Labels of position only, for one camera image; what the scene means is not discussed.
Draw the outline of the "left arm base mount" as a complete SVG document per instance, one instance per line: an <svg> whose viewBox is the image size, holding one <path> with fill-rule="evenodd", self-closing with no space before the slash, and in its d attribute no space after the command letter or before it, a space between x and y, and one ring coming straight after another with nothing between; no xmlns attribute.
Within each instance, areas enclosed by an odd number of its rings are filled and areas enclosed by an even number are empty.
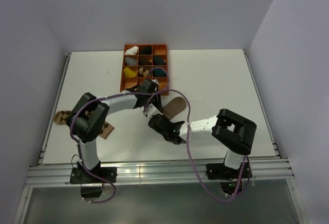
<svg viewBox="0 0 329 224"><path fill-rule="evenodd" d="M102 179L106 179L111 183L116 182L117 168L116 167L101 167L100 175ZM71 170L69 180L71 185L80 185L80 194L83 198L98 198L103 193L105 182L88 174L83 168L74 167Z"/></svg>

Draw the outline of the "tan sock with maroon cuff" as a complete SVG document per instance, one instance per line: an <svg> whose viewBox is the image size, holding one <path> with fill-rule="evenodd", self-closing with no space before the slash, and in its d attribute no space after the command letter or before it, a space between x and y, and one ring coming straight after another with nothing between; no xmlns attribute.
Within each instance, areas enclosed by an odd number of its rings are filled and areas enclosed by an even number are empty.
<svg viewBox="0 0 329 224"><path fill-rule="evenodd" d="M183 97L175 97L163 107L163 115L171 120L185 110L187 104Z"/></svg>

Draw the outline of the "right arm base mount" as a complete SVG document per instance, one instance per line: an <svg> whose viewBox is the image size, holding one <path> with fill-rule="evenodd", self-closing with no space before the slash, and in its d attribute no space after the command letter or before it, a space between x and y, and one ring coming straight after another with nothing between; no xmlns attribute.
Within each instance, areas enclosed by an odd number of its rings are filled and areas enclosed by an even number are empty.
<svg viewBox="0 0 329 224"><path fill-rule="evenodd" d="M228 180L232 181L238 179L239 173L241 170L239 169L231 169L226 167L224 163L208 163L206 164L206 176L209 180Z"/></svg>

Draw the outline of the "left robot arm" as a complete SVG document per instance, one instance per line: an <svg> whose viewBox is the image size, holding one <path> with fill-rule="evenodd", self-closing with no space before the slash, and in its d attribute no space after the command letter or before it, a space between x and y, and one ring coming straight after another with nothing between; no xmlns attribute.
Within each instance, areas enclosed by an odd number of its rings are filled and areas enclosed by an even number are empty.
<svg viewBox="0 0 329 224"><path fill-rule="evenodd" d="M96 97L89 92L82 95L68 116L66 124L70 136L78 146L78 167L87 182L99 179L101 162L97 155L97 137L101 134L108 115L146 105L159 90L158 81L144 79L142 84L108 97Z"/></svg>

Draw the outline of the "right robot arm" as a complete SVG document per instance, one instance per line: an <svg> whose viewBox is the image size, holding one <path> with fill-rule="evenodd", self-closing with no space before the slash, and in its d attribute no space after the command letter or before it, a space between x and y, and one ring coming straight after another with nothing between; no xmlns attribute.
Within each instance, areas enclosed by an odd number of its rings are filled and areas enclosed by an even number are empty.
<svg viewBox="0 0 329 224"><path fill-rule="evenodd" d="M195 140L217 140L227 148L222 166L225 176L232 178L240 172L244 156L251 154L257 125L228 109L218 115L198 120L172 122L156 107L149 105L144 115L148 126L175 145Z"/></svg>

